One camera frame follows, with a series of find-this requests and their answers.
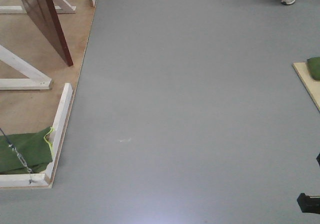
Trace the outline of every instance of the black object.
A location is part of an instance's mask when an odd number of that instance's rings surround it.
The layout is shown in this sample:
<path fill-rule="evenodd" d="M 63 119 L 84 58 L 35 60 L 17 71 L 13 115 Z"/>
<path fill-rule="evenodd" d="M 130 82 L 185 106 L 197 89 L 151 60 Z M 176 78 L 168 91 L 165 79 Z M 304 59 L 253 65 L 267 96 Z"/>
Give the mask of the black object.
<path fill-rule="evenodd" d="M 320 196 L 309 196 L 301 193 L 297 198 L 297 202 L 303 213 L 320 214 Z"/>
<path fill-rule="evenodd" d="M 319 166 L 320 166 L 320 154 L 317 156 L 317 161 L 318 161 L 318 163 L 319 163 Z"/>

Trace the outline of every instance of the metal chain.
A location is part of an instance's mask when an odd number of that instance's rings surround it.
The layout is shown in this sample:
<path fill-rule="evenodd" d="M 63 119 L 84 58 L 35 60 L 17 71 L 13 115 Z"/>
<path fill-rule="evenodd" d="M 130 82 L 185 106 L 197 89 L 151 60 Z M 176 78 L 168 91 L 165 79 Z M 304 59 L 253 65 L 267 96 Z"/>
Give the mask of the metal chain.
<path fill-rule="evenodd" d="M 30 174 L 29 184 L 31 184 L 33 182 L 32 178 L 31 178 L 31 174 L 33 173 L 32 169 L 30 167 L 28 167 L 28 164 L 27 164 L 26 160 L 24 159 L 24 157 L 17 151 L 16 147 L 12 144 L 12 142 L 9 140 L 9 138 L 6 136 L 6 134 L 3 132 L 3 130 L 1 128 L 0 128 L 0 131 L 4 135 L 7 143 L 9 144 L 8 147 L 11 148 L 12 151 L 14 151 L 16 153 L 16 156 L 18 157 L 19 161 L 21 162 L 21 164 L 26 168 L 26 170 Z"/>

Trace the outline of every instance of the wooden platform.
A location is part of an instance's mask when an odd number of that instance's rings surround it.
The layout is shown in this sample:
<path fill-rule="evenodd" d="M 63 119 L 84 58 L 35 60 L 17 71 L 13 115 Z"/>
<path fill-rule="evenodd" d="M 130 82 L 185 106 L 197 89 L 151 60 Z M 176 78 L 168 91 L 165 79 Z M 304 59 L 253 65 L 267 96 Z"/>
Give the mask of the wooden platform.
<path fill-rule="evenodd" d="M 72 67 L 66 66 L 26 14 L 0 15 L 0 45 L 53 80 L 51 90 L 0 91 L 0 127 L 6 134 L 38 132 L 52 126 L 65 83 L 73 88 L 72 105 L 95 10 L 90 0 L 68 1 L 77 7 L 76 13 L 58 17 L 74 62 Z M 0 0 L 2 6 L 17 4 L 17 0 Z M 0 78 L 25 76 L 0 61 Z"/>
<path fill-rule="evenodd" d="M 297 72 L 313 102 L 320 111 L 320 81 L 316 81 L 310 76 L 305 62 L 294 63 L 293 68 Z"/>

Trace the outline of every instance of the green fabric bag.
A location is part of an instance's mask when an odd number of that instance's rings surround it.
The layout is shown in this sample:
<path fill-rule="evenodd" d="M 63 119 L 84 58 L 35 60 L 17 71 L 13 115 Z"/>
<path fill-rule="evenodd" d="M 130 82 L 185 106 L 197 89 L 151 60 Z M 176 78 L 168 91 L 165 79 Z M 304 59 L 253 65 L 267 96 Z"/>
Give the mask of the green fabric bag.
<path fill-rule="evenodd" d="M 310 58 L 306 62 L 311 77 L 320 80 L 320 57 Z"/>
<path fill-rule="evenodd" d="M 52 162 L 52 144 L 46 139 L 52 131 L 53 129 L 48 127 L 38 133 L 7 136 L 34 173 L 45 170 L 47 165 Z M 16 152 L 8 147 L 4 136 L 0 136 L 0 174 L 28 174 Z"/>

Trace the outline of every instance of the small wooden platform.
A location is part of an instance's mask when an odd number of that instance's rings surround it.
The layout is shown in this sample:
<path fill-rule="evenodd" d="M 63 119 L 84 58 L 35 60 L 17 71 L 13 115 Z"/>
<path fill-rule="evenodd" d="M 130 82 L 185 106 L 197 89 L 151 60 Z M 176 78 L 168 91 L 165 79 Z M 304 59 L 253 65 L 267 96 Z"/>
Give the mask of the small wooden platform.
<path fill-rule="evenodd" d="M 294 63 L 293 68 L 303 82 L 306 90 L 310 94 L 318 110 L 320 111 L 320 81 L 316 81 L 310 76 L 305 62 Z"/>

